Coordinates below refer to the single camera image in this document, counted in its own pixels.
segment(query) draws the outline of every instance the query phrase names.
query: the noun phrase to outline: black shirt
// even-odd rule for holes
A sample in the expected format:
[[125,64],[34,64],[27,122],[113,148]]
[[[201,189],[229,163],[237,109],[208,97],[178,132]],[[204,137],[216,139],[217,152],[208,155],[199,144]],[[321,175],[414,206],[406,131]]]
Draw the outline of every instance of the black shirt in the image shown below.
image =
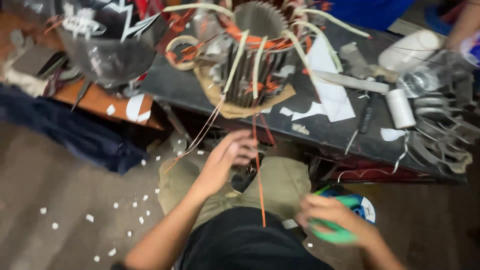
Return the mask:
[[187,240],[176,270],[331,270],[311,255],[274,215],[257,208],[226,210]]

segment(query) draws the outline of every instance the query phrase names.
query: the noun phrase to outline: gray floor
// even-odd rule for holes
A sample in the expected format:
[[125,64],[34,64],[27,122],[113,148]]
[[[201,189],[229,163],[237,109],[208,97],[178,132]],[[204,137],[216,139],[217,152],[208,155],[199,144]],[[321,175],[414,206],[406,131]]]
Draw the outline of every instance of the gray floor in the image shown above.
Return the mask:
[[[161,161],[155,156],[166,159],[167,148],[120,177],[25,128],[0,123],[0,130],[0,269],[107,269],[162,218],[155,195]],[[474,160],[480,156],[474,154]],[[470,169],[465,186],[348,188],[371,199],[378,228],[410,269],[479,268],[474,260],[480,244],[479,170],[475,165]],[[39,212],[42,207],[48,208],[45,215]],[[87,221],[86,214],[95,222]],[[59,224],[57,230],[51,228],[53,222]],[[127,237],[127,231],[133,236]],[[357,249],[312,237],[307,243],[313,244],[307,249],[336,269],[362,268]],[[113,248],[117,253],[109,257]]]

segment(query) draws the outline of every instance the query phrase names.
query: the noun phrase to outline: white thread spool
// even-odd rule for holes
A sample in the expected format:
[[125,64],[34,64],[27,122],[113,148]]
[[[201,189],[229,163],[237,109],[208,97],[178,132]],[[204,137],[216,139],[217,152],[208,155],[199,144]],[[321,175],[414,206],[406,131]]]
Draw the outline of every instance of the white thread spool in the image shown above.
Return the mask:
[[404,129],[417,124],[403,89],[399,88],[388,92],[386,99],[396,129]]

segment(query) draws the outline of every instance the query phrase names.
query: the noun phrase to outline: person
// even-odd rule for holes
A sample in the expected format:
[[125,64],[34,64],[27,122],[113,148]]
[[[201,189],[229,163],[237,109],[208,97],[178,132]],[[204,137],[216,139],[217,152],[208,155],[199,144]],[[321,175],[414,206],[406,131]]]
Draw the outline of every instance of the person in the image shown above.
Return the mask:
[[354,245],[377,269],[404,269],[373,225],[334,198],[309,195],[307,166],[285,157],[280,146],[275,155],[266,153],[242,194],[233,192],[230,168],[256,156],[257,142],[250,136],[248,130],[228,134],[201,172],[185,158],[172,167],[172,162],[162,164],[158,197],[165,217],[112,269],[169,270],[174,264],[176,270],[332,269],[283,227],[281,221],[295,215],[305,228],[309,219],[320,218],[350,230],[358,236]]

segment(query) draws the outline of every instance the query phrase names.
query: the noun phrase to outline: hand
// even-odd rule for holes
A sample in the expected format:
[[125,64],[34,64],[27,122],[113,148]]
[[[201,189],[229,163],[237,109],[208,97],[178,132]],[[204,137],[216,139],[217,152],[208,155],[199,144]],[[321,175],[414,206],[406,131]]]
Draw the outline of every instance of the hand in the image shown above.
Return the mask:
[[250,130],[229,133],[207,159],[192,188],[204,196],[217,193],[227,182],[232,165],[247,165],[257,155],[257,141],[250,138]]
[[[348,207],[336,200],[334,197],[326,198],[323,196],[307,195],[300,203],[301,212],[297,214],[296,220],[303,227],[308,227],[308,220],[318,218],[334,222],[346,230],[351,231],[357,236],[355,244],[361,247],[374,245],[382,237],[378,230],[372,224],[363,220],[360,216],[352,212]],[[320,232],[329,232],[324,227],[315,226]]]

